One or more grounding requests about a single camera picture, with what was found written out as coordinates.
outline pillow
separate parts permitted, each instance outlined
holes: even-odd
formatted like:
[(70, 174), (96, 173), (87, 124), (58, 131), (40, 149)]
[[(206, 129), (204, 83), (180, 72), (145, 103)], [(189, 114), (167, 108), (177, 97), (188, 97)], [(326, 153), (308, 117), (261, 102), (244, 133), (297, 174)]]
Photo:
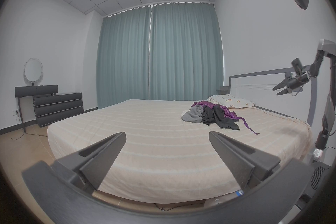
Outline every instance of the pillow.
[(241, 109), (244, 107), (252, 107), (255, 103), (244, 98), (235, 97), (231, 94), (213, 95), (208, 98), (208, 101), (214, 104), (225, 105), (227, 108)]

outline tile floor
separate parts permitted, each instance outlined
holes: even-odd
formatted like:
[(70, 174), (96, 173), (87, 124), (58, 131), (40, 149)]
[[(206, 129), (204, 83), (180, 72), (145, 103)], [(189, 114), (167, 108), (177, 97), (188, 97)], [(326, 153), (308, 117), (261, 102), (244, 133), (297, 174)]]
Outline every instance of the tile floor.
[[(47, 126), (40, 128), (37, 124), (26, 127), (27, 133), (47, 135)], [(13, 185), (17, 194), (29, 206), (32, 212), (44, 223), (53, 223), (53, 221), (44, 213), (33, 196), (29, 192), (26, 184), (23, 182), (21, 172), (33, 165), (34, 163), (43, 160), (47, 164), (52, 164), (55, 157), (50, 149), (48, 138), (45, 136), (35, 136), (23, 134), (23, 130), (19, 129), (13, 132), (0, 135), (0, 164)], [(120, 207), (146, 211), (146, 212), (162, 212), (155, 204), (131, 201), (124, 198), (116, 197), (101, 191), (95, 191), (93, 196), (104, 200), (108, 203), (118, 205)], [(203, 201), (191, 201), (179, 204), (161, 205), (164, 209), (170, 209), (175, 206), (183, 205), (182, 207), (174, 208), (168, 212), (190, 212), (199, 210), (203, 207)]]

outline green curtain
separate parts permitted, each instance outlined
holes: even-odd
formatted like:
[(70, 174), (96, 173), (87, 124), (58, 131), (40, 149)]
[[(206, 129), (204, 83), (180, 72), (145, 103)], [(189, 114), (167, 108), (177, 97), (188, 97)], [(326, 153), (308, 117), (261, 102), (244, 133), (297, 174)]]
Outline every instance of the green curtain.
[(151, 8), (143, 7), (104, 18), (97, 53), (98, 108), (149, 99), (150, 16)]
[(223, 85), (221, 33), (213, 4), (153, 7), (149, 49), (151, 100), (204, 100)]

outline white headboard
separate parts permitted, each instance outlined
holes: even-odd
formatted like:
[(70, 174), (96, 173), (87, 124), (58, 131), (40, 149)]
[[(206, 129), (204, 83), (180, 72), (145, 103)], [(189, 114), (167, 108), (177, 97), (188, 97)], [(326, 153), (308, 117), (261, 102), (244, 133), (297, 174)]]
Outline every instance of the white headboard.
[(283, 68), (268, 70), (256, 73), (230, 76), (230, 94), (246, 98), (256, 104), (256, 107), (295, 117), (307, 121), (312, 125), (316, 100), (317, 100), (317, 78), (313, 78), (303, 87), (299, 93), (277, 95), (280, 90), (272, 91), (284, 78), (284, 73), (294, 72), (294, 68)]

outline bed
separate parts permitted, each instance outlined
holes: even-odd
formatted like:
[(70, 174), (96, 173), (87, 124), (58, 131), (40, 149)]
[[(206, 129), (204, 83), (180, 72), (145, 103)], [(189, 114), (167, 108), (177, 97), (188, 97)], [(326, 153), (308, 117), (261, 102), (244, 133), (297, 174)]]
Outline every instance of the bed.
[(240, 189), (212, 148), (210, 131), (277, 155), (281, 165), (302, 158), (312, 145), (305, 121), (256, 107), (230, 109), (246, 119), (239, 131), (216, 124), (184, 122), (181, 113), (193, 101), (127, 100), (77, 115), (48, 127), (56, 158), (125, 131), (127, 141), (99, 190), (118, 197), (150, 203), (203, 200)]

